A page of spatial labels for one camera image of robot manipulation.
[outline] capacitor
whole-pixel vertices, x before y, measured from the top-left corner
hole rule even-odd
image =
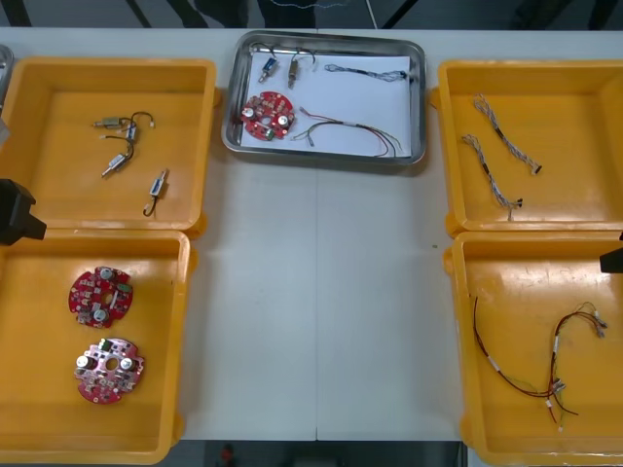
[[[132,371],[134,367],[136,366],[134,361],[131,358],[127,358],[127,357],[124,358],[119,365],[121,366],[122,370],[125,370],[127,372]]]
[[[98,323],[103,323],[108,319],[108,312],[104,308],[97,309],[93,313],[93,319]]]
[[[290,126],[290,120],[285,115],[279,115],[279,118],[276,119],[276,122],[279,124],[279,126],[282,126],[284,128],[288,128]]]
[[[115,273],[113,272],[112,269],[102,268],[99,270],[99,276],[104,280],[112,279],[113,275],[115,275]]]
[[[250,107],[244,107],[242,109],[243,117],[246,117],[247,119],[252,119],[254,115],[255,115],[255,112],[253,112],[253,109],[251,109]]]
[[[94,358],[90,358],[86,355],[81,355],[76,360],[76,366],[84,370],[91,370],[95,368],[97,361]]]
[[[99,348],[99,350],[103,350],[104,352],[107,352],[108,350],[110,350],[113,346],[113,343],[107,339],[102,339],[101,341],[99,341],[99,345],[97,346],[97,348]]]

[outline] gray cable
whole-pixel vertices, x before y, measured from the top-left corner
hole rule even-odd
[[[489,184],[491,185],[491,191],[494,192],[495,199],[497,199],[497,202],[500,206],[508,209],[507,220],[512,221],[513,209],[522,207],[522,203],[524,201],[521,198],[517,199],[516,201],[511,201],[507,199],[499,190],[499,188],[497,187],[497,183],[495,182],[494,176],[491,174],[491,171],[487,166],[487,162],[485,161],[485,155],[483,154],[483,150],[481,149],[480,143],[478,142],[478,138],[476,138],[476,136],[472,134],[466,134],[462,137],[462,140],[470,145],[472,148],[474,148],[476,154],[478,154],[478,160],[480,161],[480,165],[483,167],[483,170],[485,170],[485,173],[489,177]]]
[[[528,156],[526,156],[526,154],[524,154],[517,146],[511,143],[504,135],[504,133],[502,133],[502,130],[499,129],[499,124],[497,123],[494,109],[491,108],[491,105],[489,105],[489,102],[487,102],[487,99],[483,94],[474,95],[474,107],[476,107],[489,118],[491,124],[494,126],[494,130],[497,133],[497,136],[499,136],[504,144],[508,147],[510,153],[520,161],[525,162],[527,165],[529,165],[532,175],[536,175],[543,166],[540,163],[533,161]]]

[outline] electronic component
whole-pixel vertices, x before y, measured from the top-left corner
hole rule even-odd
[[[95,404],[119,402],[140,382],[145,360],[138,348],[123,339],[102,339],[91,345],[76,360],[74,376],[80,380],[78,391]]]
[[[264,141],[283,139],[294,123],[292,103],[282,94],[273,91],[252,96],[240,112],[244,129]]]
[[[324,69],[331,72],[336,71],[346,71],[349,73],[357,73],[359,75],[369,76],[370,78],[376,78],[377,80],[387,81],[391,83],[393,81],[406,80],[407,72],[406,71],[385,71],[384,73],[375,73],[374,71],[367,70],[357,70],[356,68],[345,68],[344,66],[338,66],[333,63],[329,65],[324,65]]]
[[[288,70],[288,87],[293,89],[294,82],[296,81],[296,74],[299,71],[299,60],[295,60],[292,57],[292,61],[290,61],[290,69]]]
[[[163,170],[154,183],[152,184],[152,188],[149,190],[149,196],[152,197],[152,201],[148,204],[145,204],[143,208],[143,216],[149,217],[154,213],[154,209],[156,209],[156,203],[161,197],[163,192],[163,188],[165,187],[166,177],[168,176],[168,168]]]
[[[123,126],[123,119],[120,117],[105,117],[98,122],[93,123],[95,128],[117,129]]]
[[[122,270],[107,267],[84,272],[69,291],[69,310],[77,313],[80,324],[109,328],[126,315],[132,304],[129,280],[130,276]]]
[[[258,82],[264,83],[269,77],[271,77],[276,70],[277,64],[278,62],[276,61],[276,58],[270,57],[266,60],[266,63],[262,67],[262,75],[260,76]]]
[[[297,58],[297,56],[299,56],[299,54],[303,52],[307,53],[308,55],[302,55]],[[290,89],[294,88],[294,82],[297,80],[298,77],[299,60],[305,57],[311,57],[311,65],[315,65],[315,53],[308,49],[297,48],[296,53],[292,55],[292,58],[290,58],[290,68],[288,69],[288,87]]]
[[[110,161],[108,163],[108,167],[106,167],[106,170],[104,170],[103,172],[101,172],[101,178],[105,178],[106,175],[108,175],[110,172],[112,172],[113,170],[115,171],[119,171],[121,170],[121,168],[126,164],[126,162],[129,161],[129,157],[125,154],[121,154],[119,153],[117,156],[115,156],[112,161]]]

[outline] mounting hole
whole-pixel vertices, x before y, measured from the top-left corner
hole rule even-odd
[[[109,358],[108,360],[106,360],[106,370],[108,370],[109,372],[112,372],[118,366],[119,366],[119,360],[117,360],[116,358],[113,357],[113,358]]]

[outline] white paper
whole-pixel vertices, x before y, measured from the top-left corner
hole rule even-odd
[[[251,77],[246,100],[271,90],[286,96],[295,109],[295,121],[289,133],[282,139],[262,141],[242,133],[243,147],[262,149],[289,149],[314,151],[320,153],[339,153],[375,157],[385,152],[385,145],[370,131],[349,126],[322,126],[312,132],[314,146],[303,138],[292,141],[291,137],[302,133],[311,125],[320,122],[304,115],[299,107],[311,114],[320,114],[332,119],[363,124],[381,129],[395,136],[400,142],[396,146],[396,157],[411,156],[411,115],[409,80],[388,83],[349,72],[329,72],[326,64],[336,64],[347,68],[384,73],[386,71],[409,72],[407,56],[341,56],[317,55],[316,63],[308,55],[297,55],[299,71],[294,89],[288,88],[288,68],[292,54],[276,54],[276,71],[264,83],[258,79],[262,67],[271,57],[269,53],[256,53],[251,62]],[[386,158],[392,158],[393,150],[388,147]]]

